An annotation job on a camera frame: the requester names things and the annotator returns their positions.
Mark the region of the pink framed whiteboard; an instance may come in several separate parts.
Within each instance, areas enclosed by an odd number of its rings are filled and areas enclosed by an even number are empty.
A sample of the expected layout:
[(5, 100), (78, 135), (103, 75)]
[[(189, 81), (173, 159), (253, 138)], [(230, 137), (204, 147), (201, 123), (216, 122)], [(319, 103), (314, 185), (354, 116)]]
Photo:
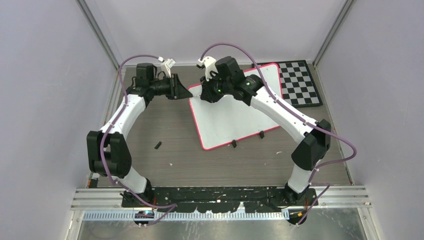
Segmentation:
[(192, 85), (188, 90), (193, 95), (188, 102), (200, 145), (205, 151), (280, 127), (267, 115), (235, 100), (232, 95), (225, 95), (218, 102), (209, 103), (200, 99), (201, 84)]

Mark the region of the black marker cap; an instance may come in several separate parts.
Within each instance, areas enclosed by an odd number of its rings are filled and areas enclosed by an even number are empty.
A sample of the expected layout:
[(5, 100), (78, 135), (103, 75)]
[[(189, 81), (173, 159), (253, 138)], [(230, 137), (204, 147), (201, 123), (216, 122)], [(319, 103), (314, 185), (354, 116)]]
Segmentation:
[(161, 145), (162, 145), (162, 142), (161, 142), (161, 141), (159, 141), (159, 142), (155, 145), (154, 149), (155, 149), (155, 150), (157, 150), (157, 149), (158, 149)]

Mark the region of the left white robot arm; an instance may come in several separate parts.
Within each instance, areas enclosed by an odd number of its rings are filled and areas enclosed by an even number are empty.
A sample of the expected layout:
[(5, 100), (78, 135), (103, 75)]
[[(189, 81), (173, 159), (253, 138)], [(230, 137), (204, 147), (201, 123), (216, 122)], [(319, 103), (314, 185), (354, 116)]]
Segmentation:
[(132, 167), (132, 157), (126, 138), (139, 115), (155, 96), (169, 100), (191, 98), (192, 93), (182, 85), (177, 74), (171, 73), (175, 64), (172, 58), (164, 60), (160, 69), (164, 76), (157, 78), (157, 67), (152, 63), (139, 63), (132, 85), (125, 91), (120, 106), (111, 119), (98, 131), (86, 137), (88, 165), (92, 173), (111, 177), (133, 191), (134, 200), (148, 207), (154, 199), (151, 182)]

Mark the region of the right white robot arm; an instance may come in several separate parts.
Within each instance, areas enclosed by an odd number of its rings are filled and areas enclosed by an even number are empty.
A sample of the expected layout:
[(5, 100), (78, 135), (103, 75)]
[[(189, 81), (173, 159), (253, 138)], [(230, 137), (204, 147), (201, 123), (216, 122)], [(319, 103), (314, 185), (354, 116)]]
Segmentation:
[(260, 69), (256, 74), (246, 75), (231, 56), (219, 60), (206, 56), (198, 59), (197, 67), (205, 71), (200, 79), (201, 100), (216, 103), (224, 96), (232, 96), (272, 119), (297, 143), (291, 154), (294, 166), (284, 193), (288, 203), (299, 205), (311, 185), (314, 168), (331, 146), (330, 136), (326, 134), (331, 124), (301, 113), (271, 90)]

